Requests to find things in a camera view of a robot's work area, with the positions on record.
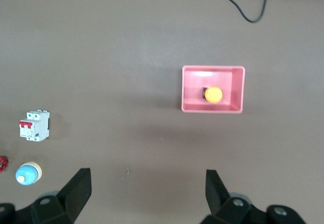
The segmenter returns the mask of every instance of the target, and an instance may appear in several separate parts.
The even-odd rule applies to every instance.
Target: light blue round object
[[[16,172],[16,180],[21,185],[32,185],[38,180],[38,171],[32,165],[23,165]]]

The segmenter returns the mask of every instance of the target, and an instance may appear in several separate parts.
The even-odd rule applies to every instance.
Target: red object
[[[3,156],[0,156],[0,172],[2,172],[8,165],[8,159],[3,157]]]
[[[19,122],[20,126],[22,128],[25,128],[25,125],[28,127],[28,129],[31,129],[32,123],[31,122],[24,122],[24,121],[20,121]]]

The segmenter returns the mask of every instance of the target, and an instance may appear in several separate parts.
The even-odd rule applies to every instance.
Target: gray table surface
[[[228,0],[0,0],[0,202],[22,208],[90,167],[77,224],[199,223],[209,168],[261,210],[322,223],[323,59],[324,0],[268,0],[257,24]],[[184,65],[244,66],[243,113],[183,113]],[[50,138],[28,142],[18,123],[37,109]],[[30,160],[43,177],[24,187]]]

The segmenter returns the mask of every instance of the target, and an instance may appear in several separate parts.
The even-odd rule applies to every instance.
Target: red knob
[[[0,172],[2,172],[8,165],[8,159],[4,156],[0,156]]]

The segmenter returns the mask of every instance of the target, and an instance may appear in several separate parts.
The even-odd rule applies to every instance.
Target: white cap
[[[23,182],[25,182],[25,176],[23,176],[23,175],[20,175],[20,176],[18,176],[17,177],[17,181],[19,182],[19,183],[23,183]]]

